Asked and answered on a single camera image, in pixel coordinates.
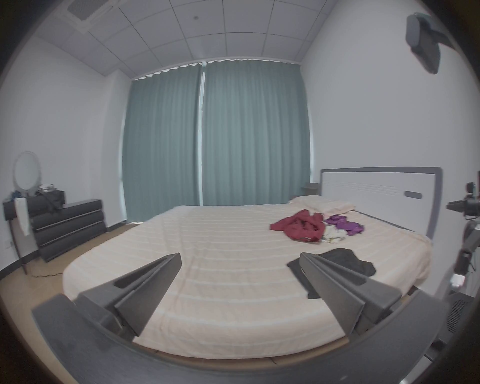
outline red hoodie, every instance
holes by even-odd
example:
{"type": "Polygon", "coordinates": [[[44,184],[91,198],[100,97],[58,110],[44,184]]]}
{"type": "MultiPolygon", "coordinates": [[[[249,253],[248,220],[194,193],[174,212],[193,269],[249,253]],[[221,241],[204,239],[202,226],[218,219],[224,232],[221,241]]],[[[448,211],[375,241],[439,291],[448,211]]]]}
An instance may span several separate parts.
{"type": "Polygon", "coordinates": [[[325,232],[324,217],[307,209],[270,224],[272,231],[283,231],[292,240],[320,242],[325,232]]]}

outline oval mirror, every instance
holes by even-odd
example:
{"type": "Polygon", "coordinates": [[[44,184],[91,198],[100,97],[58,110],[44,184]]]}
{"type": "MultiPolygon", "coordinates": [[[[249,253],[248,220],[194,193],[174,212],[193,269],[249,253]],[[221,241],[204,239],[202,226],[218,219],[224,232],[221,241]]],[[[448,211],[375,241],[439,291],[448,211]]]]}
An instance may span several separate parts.
{"type": "Polygon", "coordinates": [[[41,184],[40,162],[29,151],[22,152],[13,165],[13,184],[23,195],[33,194],[41,184]]]}

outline striped bed sheet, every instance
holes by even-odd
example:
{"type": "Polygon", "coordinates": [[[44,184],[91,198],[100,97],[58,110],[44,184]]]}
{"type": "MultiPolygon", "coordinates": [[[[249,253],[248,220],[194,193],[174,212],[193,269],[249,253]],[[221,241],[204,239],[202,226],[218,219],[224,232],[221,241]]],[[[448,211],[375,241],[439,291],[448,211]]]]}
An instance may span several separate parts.
{"type": "Polygon", "coordinates": [[[302,252],[352,249],[372,262],[375,280],[406,294],[430,272],[428,238],[351,211],[362,234],[339,244],[303,243],[269,224],[300,204],[179,206],[88,251],[63,274],[71,300],[167,254],[182,268],[135,342],[204,359],[253,359],[294,354],[344,336],[323,300],[307,292],[286,264],[302,252]]]}

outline smoke detector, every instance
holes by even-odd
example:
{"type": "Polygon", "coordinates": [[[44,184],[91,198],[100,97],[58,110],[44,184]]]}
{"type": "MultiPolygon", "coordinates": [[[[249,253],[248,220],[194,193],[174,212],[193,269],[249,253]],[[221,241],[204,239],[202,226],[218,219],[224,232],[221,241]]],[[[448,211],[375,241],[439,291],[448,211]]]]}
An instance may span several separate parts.
{"type": "Polygon", "coordinates": [[[55,16],[77,31],[86,33],[100,18],[128,0],[64,0],[55,10],[55,16]]]}

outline ceiling tile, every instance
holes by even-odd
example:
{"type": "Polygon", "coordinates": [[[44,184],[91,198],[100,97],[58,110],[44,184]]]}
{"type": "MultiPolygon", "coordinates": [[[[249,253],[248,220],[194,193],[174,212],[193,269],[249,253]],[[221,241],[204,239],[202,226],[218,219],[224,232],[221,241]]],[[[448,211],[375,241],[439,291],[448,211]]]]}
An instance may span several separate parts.
{"type": "Polygon", "coordinates": [[[325,13],[326,15],[329,15],[330,13],[332,13],[332,9],[335,7],[335,4],[338,0],[327,0],[327,2],[325,3],[323,9],[322,9],[322,13],[325,13]]]}
{"type": "Polygon", "coordinates": [[[154,70],[160,68],[160,63],[158,62],[152,51],[147,51],[128,60],[125,60],[125,64],[132,71],[134,71],[137,76],[146,74],[148,72],[153,72],[154,70]]]}
{"type": "Polygon", "coordinates": [[[322,29],[322,26],[324,25],[324,22],[327,19],[327,17],[328,16],[324,15],[323,13],[318,15],[317,20],[315,20],[315,23],[313,24],[312,29],[308,33],[307,41],[314,41],[315,40],[318,33],[320,32],[320,29],[322,29]]]}
{"type": "Polygon", "coordinates": [[[170,0],[170,2],[174,7],[178,7],[179,5],[183,5],[183,4],[196,3],[199,1],[203,1],[203,0],[170,0]]]}
{"type": "Polygon", "coordinates": [[[260,57],[265,37],[265,34],[261,33],[227,33],[227,55],[260,57]]]}
{"type": "Polygon", "coordinates": [[[74,31],[73,35],[71,35],[67,41],[63,43],[61,48],[78,60],[83,60],[86,55],[88,55],[99,45],[99,41],[88,32],[86,34],[82,34],[78,31],[74,31]]]}
{"type": "Polygon", "coordinates": [[[225,57],[225,34],[192,37],[187,39],[194,59],[225,57]]]}
{"type": "Polygon", "coordinates": [[[317,16],[317,11],[298,5],[275,2],[268,33],[304,40],[317,16]]]}
{"type": "Polygon", "coordinates": [[[120,7],[132,24],[170,8],[168,0],[130,0],[120,7]]]}
{"type": "Polygon", "coordinates": [[[107,40],[110,36],[130,26],[130,22],[120,9],[115,8],[102,16],[90,33],[100,41],[107,40]]]}
{"type": "Polygon", "coordinates": [[[224,33],[222,0],[205,0],[175,8],[185,37],[224,33]]]}
{"type": "Polygon", "coordinates": [[[134,27],[150,48],[183,39],[183,33],[173,10],[147,17],[134,24],[134,27]]]}
{"type": "Polygon", "coordinates": [[[152,50],[163,67],[191,61],[192,55],[185,40],[162,45],[152,50]]]}
{"type": "Polygon", "coordinates": [[[227,32],[267,33],[272,0],[223,0],[227,32]]]}
{"type": "Polygon", "coordinates": [[[284,3],[297,4],[320,12],[326,0],[282,0],[284,3]]]}
{"type": "Polygon", "coordinates": [[[302,43],[290,37],[268,35],[263,56],[294,61],[302,43]]]}
{"type": "Polygon", "coordinates": [[[303,45],[300,48],[300,52],[297,54],[297,57],[295,58],[295,61],[301,62],[311,45],[312,43],[309,43],[308,41],[304,41],[303,45]]]}
{"type": "Polygon", "coordinates": [[[132,26],[113,35],[110,39],[104,41],[103,45],[120,60],[126,60],[148,50],[147,44],[132,26]]]}
{"type": "Polygon", "coordinates": [[[64,21],[55,16],[50,16],[36,30],[36,35],[60,48],[74,31],[64,21]]]}
{"type": "Polygon", "coordinates": [[[119,63],[119,59],[103,45],[99,45],[90,52],[83,60],[85,64],[99,73],[104,73],[109,68],[119,63]]]}
{"type": "Polygon", "coordinates": [[[105,71],[103,73],[104,76],[108,76],[110,75],[112,72],[115,72],[117,69],[121,70],[124,74],[126,74],[128,77],[130,77],[131,79],[133,79],[134,77],[136,77],[137,75],[135,74],[135,72],[133,72],[129,67],[127,67],[125,65],[124,62],[120,62],[118,63],[117,65],[113,66],[112,68],[108,69],[107,71],[105,71]]]}

